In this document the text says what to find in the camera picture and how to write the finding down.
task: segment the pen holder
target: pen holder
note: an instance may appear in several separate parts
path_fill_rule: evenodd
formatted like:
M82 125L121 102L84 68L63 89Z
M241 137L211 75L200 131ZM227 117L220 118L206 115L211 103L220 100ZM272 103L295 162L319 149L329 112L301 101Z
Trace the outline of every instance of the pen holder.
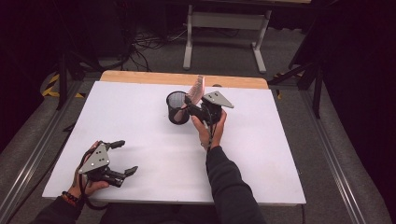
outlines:
M185 96L186 92L184 91L174 91L166 97L168 118L174 124L184 124L190 119L190 115L187 113L186 109L182 108Z

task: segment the person's right hand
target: person's right hand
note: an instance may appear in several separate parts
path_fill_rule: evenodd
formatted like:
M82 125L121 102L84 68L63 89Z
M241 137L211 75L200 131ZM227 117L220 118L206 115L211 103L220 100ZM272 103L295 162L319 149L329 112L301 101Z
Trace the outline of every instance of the person's right hand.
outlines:
M224 110L221 110L221 118L219 122L213 125L214 126L213 129L216 127L216 130L213 135L212 145L210 146L210 149L212 149L213 147L218 147L220 145L220 140L224 131L224 123L226 119L227 119L227 113ZM205 128L205 125L197 117L191 116L191 120L198 131L201 145L204 147L205 150L207 150L207 146L209 146L209 138L210 138L209 132Z

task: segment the person's left hand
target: person's left hand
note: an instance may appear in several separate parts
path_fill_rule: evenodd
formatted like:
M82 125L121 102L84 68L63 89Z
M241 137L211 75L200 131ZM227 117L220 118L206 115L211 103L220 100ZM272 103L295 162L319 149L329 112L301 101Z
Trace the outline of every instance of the person's left hand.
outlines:
M96 141L92 147L92 148L96 148L98 146L99 142ZM75 178L75 183L74 185L72 185L72 187L70 187L69 189L69 193L72 194L73 196L75 196L76 198L79 198L81 195L81 190L79 188L79 178L78 178L78 173L76 173ZM97 182L91 182L91 184L88 184L87 188L85 188L85 194L87 196L91 196L94 192L96 192L99 189L105 189L108 188L108 183L106 181L97 181Z

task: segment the hand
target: hand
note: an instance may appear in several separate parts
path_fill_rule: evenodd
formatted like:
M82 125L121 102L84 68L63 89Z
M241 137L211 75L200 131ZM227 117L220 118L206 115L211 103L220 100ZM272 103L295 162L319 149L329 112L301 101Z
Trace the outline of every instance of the hand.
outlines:
M96 148L98 146L99 142L96 141L92 147L90 149ZM75 196L76 198L79 198L81 195L81 190L79 188L79 178L78 178L78 169L76 170L75 173L75 181L74 184L72 185L72 187L70 187L69 189L69 193L72 194L73 196ZM99 190L99 189L105 189L108 188L108 183L106 181L97 181L97 182L91 182L91 184L88 184L87 188L85 188L85 194L87 194L88 196L91 196L95 191Z
M224 131L224 123L226 119L227 119L227 113L224 110L221 110L221 118L219 122L215 125L216 130L213 135L212 145L210 146L210 149L220 145L220 140ZM209 138L210 138L210 134L208 130L205 128L205 125L197 117L191 116L191 120L198 131L199 139L202 145L204 146L204 149L207 150L207 147L205 146L209 145Z

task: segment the black long-sleeved shirt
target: black long-sleeved shirt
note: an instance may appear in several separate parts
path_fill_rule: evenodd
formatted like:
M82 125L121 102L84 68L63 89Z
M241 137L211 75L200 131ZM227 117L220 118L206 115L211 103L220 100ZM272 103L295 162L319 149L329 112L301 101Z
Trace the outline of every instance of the black long-sleeved shirt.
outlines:
M214 147L207 153L206 170L221 223L265 223L249 185L242 180L238 167L221 147ZM37 215L32 224L75 224L79 214L76 207L58 197Z

